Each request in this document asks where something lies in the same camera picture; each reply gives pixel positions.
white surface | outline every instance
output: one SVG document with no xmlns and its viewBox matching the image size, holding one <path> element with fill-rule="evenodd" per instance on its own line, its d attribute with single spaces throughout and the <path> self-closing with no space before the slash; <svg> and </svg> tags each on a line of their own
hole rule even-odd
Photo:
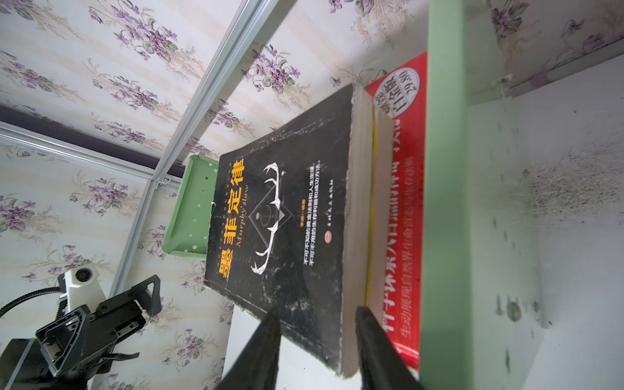
<svg viewBox="0 0 624 390">
<path fill-rule="evenodd" d="M 514 99 L 544 200 L 547 329 L 526 390 L 624 388 L 622 69 L 624 56 L 616 57 Z"/>
<path fill-rule="evenodd" d="M 234 365 L 238 355 L 256 331 L 260 321 L 250 314 L 234 307 L 230 339 L 225 354 L 223 377 Z M 286 338 L 281 338 L 280 362 L 278 363 L 277 385 L 279 390 L 360 390 L 362 380 L 359 371 L 348 379 L 337 377 L 323 363 L 306 351 L 294 345 Z"/>
<path fill-rule="evenodd" d="M 88 268 L 92 275 L 87 281 L 79 281 L 76 278 L 76 272 L 83 268 Z M 85 265 L 82 267 L 73 268 L 65 272 L 65 284 L 67 286 L 67 311 L 76 310 L 82 305 L 87 305 L 91 313 L 95 313 L 95 310 L 101 302 L 106 300 L 106 295 L 100 287 L 100 282 L 97 281 L 100 273 L 95 267 Z"/>
<path fill-rule="evenodd" d="M 467 118 L 474 389 L 521 390 L 544 339 L 527 134 L 510 97 Z"/>
</svg>

robotic arm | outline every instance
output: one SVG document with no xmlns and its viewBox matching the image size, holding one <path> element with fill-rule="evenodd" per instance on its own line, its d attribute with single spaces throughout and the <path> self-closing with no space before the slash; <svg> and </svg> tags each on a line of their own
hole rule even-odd
<svg viewBox="0 0 624 390">
<path fill-rule="evenodd" d="M 144 311 L 148 316 L 160 312 L 160 279 L 153 275 L 106 299 L 97 277 L 89 265 L 59 275 L 59 289 L 47 291 L 61 292 L 56 320 L 34 338 L 9 342 L 0 356 L 0 389 L 84 390 L 95 374 L 108 373 L 113 361 L 139 356 L 113 349 L 145 326 Z M 0 313 L 26 299 L 18 298 Z"/>
</svg>

black book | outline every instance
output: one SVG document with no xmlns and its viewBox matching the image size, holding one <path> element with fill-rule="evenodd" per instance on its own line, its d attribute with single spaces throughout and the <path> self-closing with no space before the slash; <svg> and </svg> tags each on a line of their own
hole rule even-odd
<svg viewBox="0 0 624 390">
<path fill-rule="evenodd" d="M 343 376 L 356 308 L 383 315 L 392 130 L 348 85 L 219 162 L 205 285 Z"/>
</svg>

metal rail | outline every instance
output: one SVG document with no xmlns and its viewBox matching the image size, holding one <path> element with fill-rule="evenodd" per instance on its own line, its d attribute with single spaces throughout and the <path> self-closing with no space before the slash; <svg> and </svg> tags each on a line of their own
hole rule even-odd
<svg viewBox="0 0 624 390">
<path fill-rule="evenodd" d="M 145 184 L 145 190 L 143 191 L 143 196 L 141 197 L 139 209 L 134 216 L 128 240 L 125 242 L 124 253 L 121 261 L 119 262 L 119 266 L 117 267 L 117 272 L 115 272 L 115 279 L 113 279 L 113 285 L 110 288 L 109 298 L 125 291 L 125 282 L 128 279 L 128 274 L 130 273 L 132 258 L 134 257 L 134 252 L 137 250 L 137 246 L 139 245 L 139 240 L 143 232 L 143 225 L 145 224 L 147 213 L 150 210 L 150 205 L 152 204 L 156 188 L 158 188 L 158 183 L 155 180 L 148 180 Z"/>
<path fill-rule="evenodd" d="M 243 0 L 154 172 L 160 182 L 231 76 L 278 0 Z"/>
<path fill-rule="evenodd" d="M 18 146 L 29 150 L 35 150 L 36 152 L 60 157 L 82 166 L 86 165 L 108 172 L 115 172 L 141 181 L 150 180 L 154 175 L 153 169 L 144 167 L 143 165 L 68 144 L 67 142 L 59 141 L 52 137 L 41 135 L 5 122 L 0 122 L 0 143 L 6 144 L 7 146 Z M 169 176 L 167 178 L 169 182 L 177 182 L 179 186 L 179 178 Z"/>
</svg>

green shelf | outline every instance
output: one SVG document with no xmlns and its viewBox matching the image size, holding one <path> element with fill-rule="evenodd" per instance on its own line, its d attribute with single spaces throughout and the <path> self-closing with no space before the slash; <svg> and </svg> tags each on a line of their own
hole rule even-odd
<svg viewBox="0 0 624 390">
<path fill-rule="evenodd" d="M 544 338 L 528 131 L 486 0 L 429 5 L 420 379 L 523 390 Z"/>
<path fill-rule="evenodd" d="M 206 257 L 218 168 L 217 161 L 202 155 L 188 160 L 162 244 L 165 253 Z"/>
</svg>

